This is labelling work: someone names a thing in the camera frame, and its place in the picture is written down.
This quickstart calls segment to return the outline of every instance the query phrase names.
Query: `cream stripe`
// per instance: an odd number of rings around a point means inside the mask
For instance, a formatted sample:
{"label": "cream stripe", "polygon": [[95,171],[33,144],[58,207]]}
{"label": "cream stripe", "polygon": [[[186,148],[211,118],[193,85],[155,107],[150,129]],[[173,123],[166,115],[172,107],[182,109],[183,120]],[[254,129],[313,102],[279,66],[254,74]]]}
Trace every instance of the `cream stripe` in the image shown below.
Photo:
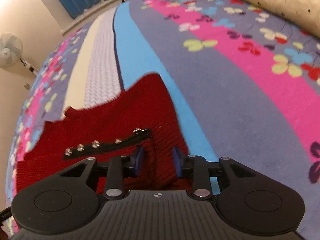
{"label": "cream stripe", "polygon": [[104,14],[100,15],[91,25],[87,36],[81,46],[75,66],[73,67],[66,97],[63,105],[63,113],[66,108],[71,106],[74,109],[84,108],[85,85],[88,75],[91,54],[94,40],[103,19]]}

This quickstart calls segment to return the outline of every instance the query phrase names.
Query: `red garment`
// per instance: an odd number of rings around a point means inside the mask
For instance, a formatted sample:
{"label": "red garment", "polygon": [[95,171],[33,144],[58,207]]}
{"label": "red garment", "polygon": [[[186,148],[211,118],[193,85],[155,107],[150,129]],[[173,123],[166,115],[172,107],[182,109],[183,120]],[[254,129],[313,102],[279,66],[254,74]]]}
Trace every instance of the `red garment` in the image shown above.
{"label": "red garment", "polygon": [[[64,161],[68,147],[88,145],[97,140],[113,143],[126,139],[136,128],[150,129],[151,139],[140,143],[145,148],[141,175],[124,180],[126,189],[190,189],[189,180],[177,179],[172,162],[172,148],[188,149],[181,135],[170,95],[158,74],[142,77],[113,101],[92,109],[69,108],[63,121],[46,122],[35,148],[17,164],[17,191],[76,163],[87,156]],[[107,161],[115,155],[131,155],[136,146],[93,155]],[[97,193],[103,192],[105,178],[100,178]]]}

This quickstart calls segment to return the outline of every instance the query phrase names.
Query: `ribbed gray panel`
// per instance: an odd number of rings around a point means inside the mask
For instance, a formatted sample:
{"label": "ribbed gray panel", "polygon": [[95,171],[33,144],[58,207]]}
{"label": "ribbed gray panel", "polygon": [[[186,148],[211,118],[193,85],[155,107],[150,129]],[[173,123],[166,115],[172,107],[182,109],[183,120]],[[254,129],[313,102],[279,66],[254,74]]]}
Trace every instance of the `ribbed gray panel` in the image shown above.
{"label": "ribbed gray panel", "polygon": [[186,191],[131,191],[109,201],[99,215],[76,231],[40,236],[21,230],[13,240],[299,240],[296,233],[251,236],[227,225],[209,202],[191,199]]}

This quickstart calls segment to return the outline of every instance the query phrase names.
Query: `fan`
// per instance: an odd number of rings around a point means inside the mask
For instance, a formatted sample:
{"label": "fan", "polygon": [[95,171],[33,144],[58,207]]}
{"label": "fan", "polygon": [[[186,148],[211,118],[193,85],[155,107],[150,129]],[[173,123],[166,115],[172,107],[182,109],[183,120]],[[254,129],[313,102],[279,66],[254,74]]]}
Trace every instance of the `fan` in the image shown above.
{"label": "fan", "polygon": [[17,63],[19,60],[33,74],[37,74],[34,67],[27,61],[21,59],[23,50],[22,41],[12,33],[3,33],[0,36],[0,67],[7,67]]}

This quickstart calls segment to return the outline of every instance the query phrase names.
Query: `bedsheet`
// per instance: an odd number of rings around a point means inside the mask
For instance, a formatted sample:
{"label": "bedsheet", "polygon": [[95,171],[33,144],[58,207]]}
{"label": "bedsheet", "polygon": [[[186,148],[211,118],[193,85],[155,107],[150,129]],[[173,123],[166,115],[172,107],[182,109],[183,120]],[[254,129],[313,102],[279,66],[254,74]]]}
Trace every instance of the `bedsheet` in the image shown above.
{"label": "bedsheet", "polygon": [[23,106],[7,204],[45,121],[112,100],[149,72],[164,80],[191,154],[229,156],[293,188],[306,204],[298,232],[320,238],[320,42],[241,0],[132,0],[68,37]]}

